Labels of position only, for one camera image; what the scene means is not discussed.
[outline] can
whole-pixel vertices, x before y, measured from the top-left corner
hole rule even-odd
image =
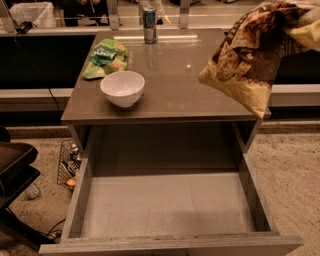
[[[79,149],[78,149],[76,144],[72,144],[71,145],[71,153],[74,154],[74,155],[78,155],[79,154]]]
[[[151,6],[143,6],[144,41],[153,44],[157,39],[156,10]]]

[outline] drawer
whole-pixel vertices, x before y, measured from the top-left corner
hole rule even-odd
[[[280,236],[243,130],[231,122],[92,127],[61,243],[40,255],[288,254],[301,239]]]

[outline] white bowl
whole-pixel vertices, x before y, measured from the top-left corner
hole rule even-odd
[[[102,79],[100,88],[107,99],[122,108],[136,103],[143,92],[144,78],[133,71],[117,71]]]

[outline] green snack bag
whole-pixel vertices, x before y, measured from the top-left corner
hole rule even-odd
[[[127,68],[124,62],[127,49],[118,40],[103,39],[91,52],[90,62],[82,73],[85,79],[105,77],[115,71]]]

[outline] snack bag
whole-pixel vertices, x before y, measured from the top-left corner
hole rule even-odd
[[[298,20],[308,11],[290,2],[262,3],[234,24],[199,81],[263,119],[281,58],[313,45],[288,36],[293,34],[288,28],[298,27]]]
[[[115,71],[127,68],[124,62],[127,49],[118,40],[104,39],[91,52],[90,62],[82,73],[85,79],[105,77]]]

